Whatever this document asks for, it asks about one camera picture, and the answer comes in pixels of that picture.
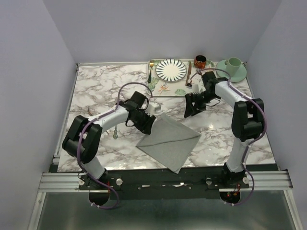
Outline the grey cloth napkin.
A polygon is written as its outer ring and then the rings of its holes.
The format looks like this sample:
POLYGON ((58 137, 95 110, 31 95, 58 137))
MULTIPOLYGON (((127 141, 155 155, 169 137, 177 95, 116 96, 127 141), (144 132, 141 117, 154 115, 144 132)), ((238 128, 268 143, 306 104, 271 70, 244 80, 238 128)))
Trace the grey cloth napkin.
POLYGON ((178 174, 198 143, 201 134, 162 114, 136 145, 138 149, 178 174))

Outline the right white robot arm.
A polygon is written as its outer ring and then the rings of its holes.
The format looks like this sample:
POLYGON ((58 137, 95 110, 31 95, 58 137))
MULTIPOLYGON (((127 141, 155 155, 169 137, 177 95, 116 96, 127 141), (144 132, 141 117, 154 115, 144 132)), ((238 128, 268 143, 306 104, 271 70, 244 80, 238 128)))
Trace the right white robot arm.
POLYGON ((222 99, 233 109, 231 129, 235 140, 220 177, 222 185, 230 188, 244 178, 249 149, 266 132, 264 102, 243 94, 229 79, 217 78, 212 71, 204 73, 201 79, 205 91, 193 91, 185 95, 184 117, 195 116, 206 110, 207 104, 213 99, 222 99))

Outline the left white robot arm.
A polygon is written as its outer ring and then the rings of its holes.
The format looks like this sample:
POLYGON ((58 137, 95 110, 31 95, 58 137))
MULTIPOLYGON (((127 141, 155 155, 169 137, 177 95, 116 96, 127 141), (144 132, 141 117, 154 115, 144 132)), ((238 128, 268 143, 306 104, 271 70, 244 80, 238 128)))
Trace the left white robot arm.
POLYGON ((62 148, 77 159, 79 167, 90 177, 90 184, 95 189, 102 189, 106 185, 106 169, 96 157, 102 134, 118 124, 131 121, 137 130, 150 135, 155 121, 154 112, 154 103, 135 91, 130 99, 118 101, 104 114, 90 118, 75 117, 62 148))

